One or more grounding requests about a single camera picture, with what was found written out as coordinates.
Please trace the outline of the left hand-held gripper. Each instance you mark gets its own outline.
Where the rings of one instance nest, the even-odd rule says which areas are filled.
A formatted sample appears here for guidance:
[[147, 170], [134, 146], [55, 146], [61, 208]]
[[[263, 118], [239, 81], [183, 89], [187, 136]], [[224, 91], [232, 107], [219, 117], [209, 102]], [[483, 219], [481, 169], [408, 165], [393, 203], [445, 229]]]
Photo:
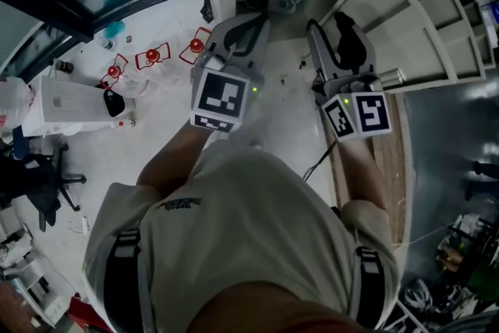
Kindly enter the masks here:
[[[264, 85], [262, 70], [271, 23], [266, 13], [246, 13], [220, 22], [191, 70], [190, 124], [233, 133], [242, 126]], [[224, 59], [234, 59], [235, 65]]]

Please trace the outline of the person's right forearm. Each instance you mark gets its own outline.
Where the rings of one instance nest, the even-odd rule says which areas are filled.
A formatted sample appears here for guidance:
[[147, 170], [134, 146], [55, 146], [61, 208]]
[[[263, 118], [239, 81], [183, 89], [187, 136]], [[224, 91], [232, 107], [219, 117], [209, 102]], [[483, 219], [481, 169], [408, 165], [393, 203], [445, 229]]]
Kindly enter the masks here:
[[388, 192], [367, 141], [345, 141], [338, 150], [350, 199], [365, 200], [386, 211]]

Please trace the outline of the person's left forearm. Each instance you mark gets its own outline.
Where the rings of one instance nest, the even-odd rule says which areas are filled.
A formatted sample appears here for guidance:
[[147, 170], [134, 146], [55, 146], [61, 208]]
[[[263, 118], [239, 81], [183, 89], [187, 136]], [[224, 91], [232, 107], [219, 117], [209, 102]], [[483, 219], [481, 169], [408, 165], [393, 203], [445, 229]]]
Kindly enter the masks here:
[[187, 182], [211, 134], [187, 122], [145, 165], [136, 184], [168, 197]]

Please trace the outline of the clear water jug red cap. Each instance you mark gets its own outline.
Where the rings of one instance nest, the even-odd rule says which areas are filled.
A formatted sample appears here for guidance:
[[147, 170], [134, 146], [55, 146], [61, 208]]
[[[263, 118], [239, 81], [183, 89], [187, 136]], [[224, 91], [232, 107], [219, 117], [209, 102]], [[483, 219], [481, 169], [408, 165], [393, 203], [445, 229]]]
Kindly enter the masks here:
[[210, 30], [199, 27], [186, 48], [180, 52], [179, 59], [191, 66], [195, 65], [197, 59], [205, 50], [210, 35]]
[[160, 87], [166, 83], [173, 71], [172, 54], [167, 41], [153, 42], [145, 51], [135, 54], [137, 77]]
[[108, 67], [106, 74], [101, 78], [100, 84], [105, 90], [111, 90], [125, 73], [128, 60], [121, 54], [117, 54], [113, 63]]

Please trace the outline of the wooden plank board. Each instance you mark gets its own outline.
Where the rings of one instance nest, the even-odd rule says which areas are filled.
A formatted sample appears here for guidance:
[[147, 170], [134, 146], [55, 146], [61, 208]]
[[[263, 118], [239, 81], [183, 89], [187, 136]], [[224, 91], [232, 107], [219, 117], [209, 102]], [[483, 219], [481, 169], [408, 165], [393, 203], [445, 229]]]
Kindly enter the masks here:
[[[392, 132], [383, 136], [369, 138], [368, 147], [384, 177], [384, 182], [388, 190], [386, 205], [391, 226], [391, 237], [397, 246], [402, 244], [405, 233], [405, 152], [396, 97], [392, 94], [387, 94], [387, 103], [391, 115]], [[330, 146], [334, 142], [333, 130], [322, 111], [320, 111], [320, 117], [326, 143]], [[327, 160], [332, 170], [337, 207], [341, 208], [347, 203], [350, 196], [337, 147], [331, 151]]]

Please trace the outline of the blue and white box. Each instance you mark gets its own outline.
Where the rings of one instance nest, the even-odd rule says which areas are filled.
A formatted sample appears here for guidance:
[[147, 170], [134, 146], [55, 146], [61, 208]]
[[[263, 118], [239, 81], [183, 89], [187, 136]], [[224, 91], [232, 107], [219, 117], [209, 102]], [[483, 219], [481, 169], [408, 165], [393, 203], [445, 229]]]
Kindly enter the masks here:
[[481, 5], [483, 18], [487, 26], [499, 30], [499, 1], [493, 1], [486, 5]]

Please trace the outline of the small dark jar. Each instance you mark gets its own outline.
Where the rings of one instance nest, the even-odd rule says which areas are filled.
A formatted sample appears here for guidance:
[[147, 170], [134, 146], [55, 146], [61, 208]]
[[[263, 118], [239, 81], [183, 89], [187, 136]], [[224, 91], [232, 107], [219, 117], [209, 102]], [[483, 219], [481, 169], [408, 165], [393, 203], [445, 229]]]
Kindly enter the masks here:
[[73, 73], [74, 65], [71, 62], [64, 62], [61, 59], [54, 58], [52, 64], [56, 71], [59, 71], [67, 75]]

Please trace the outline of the person's white t-shirt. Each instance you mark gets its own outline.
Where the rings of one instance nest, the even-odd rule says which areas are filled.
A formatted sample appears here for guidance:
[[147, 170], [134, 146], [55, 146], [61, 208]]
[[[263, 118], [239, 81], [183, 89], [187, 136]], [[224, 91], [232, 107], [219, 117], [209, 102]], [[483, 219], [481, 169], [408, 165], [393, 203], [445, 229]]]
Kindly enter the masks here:
[[234, 285], [277, 285], [376, 328], [400, 287], [388, 214], [333, 211], [282, 160], [213, 142], [166, 198], [112, 184], [83, 262], [94, 309], [118, 333], [186, 333]]

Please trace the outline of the large clear water bottle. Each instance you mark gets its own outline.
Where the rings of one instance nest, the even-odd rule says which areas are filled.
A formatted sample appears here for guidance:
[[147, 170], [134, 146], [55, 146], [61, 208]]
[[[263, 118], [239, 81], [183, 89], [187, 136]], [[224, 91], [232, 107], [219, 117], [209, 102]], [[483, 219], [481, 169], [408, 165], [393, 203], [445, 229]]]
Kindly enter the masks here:
[[34, 94], [18, 77], [0, 77], [0, 130], [21, 126], [30, 109]]

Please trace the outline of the cluttered metal rack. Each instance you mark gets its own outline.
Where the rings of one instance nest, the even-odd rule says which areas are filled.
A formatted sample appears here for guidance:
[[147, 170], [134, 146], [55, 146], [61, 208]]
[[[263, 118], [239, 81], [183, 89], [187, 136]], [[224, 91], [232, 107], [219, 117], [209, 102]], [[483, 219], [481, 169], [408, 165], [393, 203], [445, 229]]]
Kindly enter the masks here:
[[419, 311], [404, 302], [402, 287], [384, 323], [388, 333], [499, 333], [499, 215], [458, 216], [435, 253], [437, 278], [421, 278], [433, 306]]

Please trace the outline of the blue chair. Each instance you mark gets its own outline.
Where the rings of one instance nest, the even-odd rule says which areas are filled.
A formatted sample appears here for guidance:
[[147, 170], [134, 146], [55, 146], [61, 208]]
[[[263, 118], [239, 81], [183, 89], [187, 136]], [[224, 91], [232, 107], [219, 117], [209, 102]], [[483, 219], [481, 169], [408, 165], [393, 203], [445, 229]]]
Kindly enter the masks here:
[[12, 131], [12, 156], [16, 160], [23, 160], [30, 154], [30, 140], [23, 134], [22, 126]]

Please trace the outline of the black office chair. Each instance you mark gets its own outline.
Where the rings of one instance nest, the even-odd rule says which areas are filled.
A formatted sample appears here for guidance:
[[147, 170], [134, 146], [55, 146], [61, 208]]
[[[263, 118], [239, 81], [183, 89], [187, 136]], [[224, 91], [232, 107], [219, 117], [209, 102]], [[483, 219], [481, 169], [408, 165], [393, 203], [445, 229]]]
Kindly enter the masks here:
[[52, 155], [28, 154], [17, 160], [12, 156], [13, 147], [0, 150], [0, 207], [8, 206], [18, 197], [25, 196], [38, 211], [38, 226], [42, 232], [56, 222], [57, 211], [65, 198], [70, 208], [78, 212], [80, 206], [73, 203], [66, 187], [87, 182], [84, 175], [65, 178], [62, 175], [64, 153], [69, 146], [63, 144]]

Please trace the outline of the white bicycle helmet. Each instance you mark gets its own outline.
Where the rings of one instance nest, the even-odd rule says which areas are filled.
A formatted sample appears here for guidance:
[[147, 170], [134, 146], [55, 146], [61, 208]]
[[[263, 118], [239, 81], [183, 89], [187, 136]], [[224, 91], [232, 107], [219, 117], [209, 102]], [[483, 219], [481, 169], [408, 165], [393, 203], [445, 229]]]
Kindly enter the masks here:
[[426, 283], [417, 278], [404, 288], [404, 302], [413, 309], [424, 311], [433, 306], [433, 297]]

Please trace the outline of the person's chin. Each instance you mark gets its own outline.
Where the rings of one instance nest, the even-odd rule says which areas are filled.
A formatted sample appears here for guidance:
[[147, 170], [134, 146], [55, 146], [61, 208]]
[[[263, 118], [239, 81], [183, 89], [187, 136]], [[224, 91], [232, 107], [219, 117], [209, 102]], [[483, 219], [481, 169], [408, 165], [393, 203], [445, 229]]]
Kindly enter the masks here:
[[234, 285], [211, 299], [187, 333], [372, 333], [353, 319], [277, 285]]

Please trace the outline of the red box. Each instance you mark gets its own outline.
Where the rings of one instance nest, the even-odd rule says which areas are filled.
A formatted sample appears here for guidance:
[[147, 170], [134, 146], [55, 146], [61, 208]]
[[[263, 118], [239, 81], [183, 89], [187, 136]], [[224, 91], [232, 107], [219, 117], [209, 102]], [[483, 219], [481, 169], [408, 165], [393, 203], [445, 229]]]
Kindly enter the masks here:
[[89, 303], [82, 301], [79, 293], [71, 297], [68, 315], [84, 331], [90, 329], [98, 333], [113, 333], [94, 308]]

